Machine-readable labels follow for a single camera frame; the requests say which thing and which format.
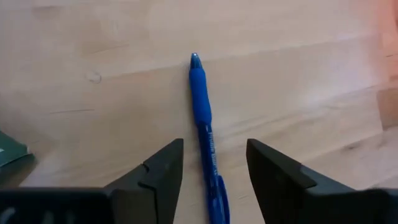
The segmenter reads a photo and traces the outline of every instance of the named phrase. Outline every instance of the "green book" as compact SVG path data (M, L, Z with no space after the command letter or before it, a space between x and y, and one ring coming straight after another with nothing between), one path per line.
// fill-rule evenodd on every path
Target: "green book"
M26 145L21 144L0 131L0 167L29 154Z

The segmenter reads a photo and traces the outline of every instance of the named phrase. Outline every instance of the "black plastic jaw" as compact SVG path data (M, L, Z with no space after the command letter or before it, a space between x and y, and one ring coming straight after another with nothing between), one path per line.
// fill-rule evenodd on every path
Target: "black plastic jaw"
M396 190L355 191L255 139L246 158L267 224L398 223Z
M171 224L182 181L176 139L105 188L0 190L0 223Z

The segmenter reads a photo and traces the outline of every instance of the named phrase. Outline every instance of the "pen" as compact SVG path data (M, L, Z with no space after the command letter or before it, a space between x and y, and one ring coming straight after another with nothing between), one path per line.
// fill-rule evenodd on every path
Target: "pen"
M217 171L206 75L199 56L196 53L193 53L191 56L189 82L192 93L193 117L198 129L210 224L229 224L229 207L226 189L223 178Z

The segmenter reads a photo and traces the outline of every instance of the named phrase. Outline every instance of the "pen tip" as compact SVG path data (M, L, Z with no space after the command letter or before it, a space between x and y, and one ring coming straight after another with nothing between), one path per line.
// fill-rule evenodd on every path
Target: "pen tip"
M192 53L191 55L191 69L194 68L201 68L201 62L200 62L200 58L199 55L197 53Z

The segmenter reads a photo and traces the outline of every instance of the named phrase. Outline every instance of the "wooden surface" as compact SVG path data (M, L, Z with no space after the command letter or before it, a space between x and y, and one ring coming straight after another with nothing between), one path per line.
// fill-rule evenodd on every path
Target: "wooden surface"
M187 82L198 52L233 223L263 222L247 138L356 189L392 186L398 129L383 131L376 98L396 86L391 4L1 0L0 128L38 160L21 185L104 186L184 138L175 223L206 223Z

